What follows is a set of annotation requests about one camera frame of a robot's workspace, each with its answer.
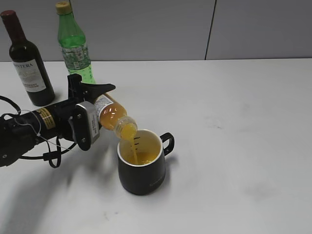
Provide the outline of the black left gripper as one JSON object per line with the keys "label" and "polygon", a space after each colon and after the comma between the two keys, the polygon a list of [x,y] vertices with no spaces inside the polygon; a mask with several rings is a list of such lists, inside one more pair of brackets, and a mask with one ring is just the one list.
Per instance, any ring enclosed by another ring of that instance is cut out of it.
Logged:
{"label": "black left gripper", "polygon": [[87,84],[81,83],[82,77],[79,74],[72,74],[68,77],[68,99],[53,104],[54,120],[56,121],[57,136],[69,141],[75,140],[75,133],[70,118],[73,116],[75,105],[88,101],[94,103],[95,100],[107,92],[116,88],[115,85],[107,84]]}

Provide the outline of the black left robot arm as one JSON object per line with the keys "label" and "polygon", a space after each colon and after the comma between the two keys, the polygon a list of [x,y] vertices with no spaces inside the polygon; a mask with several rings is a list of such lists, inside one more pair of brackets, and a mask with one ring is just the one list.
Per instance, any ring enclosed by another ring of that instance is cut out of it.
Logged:
{"label": "black left robot arm", "polygon": [[[98,139],[100,124],[94,102],[100,95],[114,90],[113,84],[87,84],[78,74],[68,76],[68,98],[34,111],[22,110],[7,97],[1,100],[16,109],[16,113],[0,116],[0,165],[9,166],[18,159],[48,161],[52,168],[61,163],[62,154],[76,145],[83,151]],[[25,156],[36,145],[51,144],[55,151],[41,156]]]}

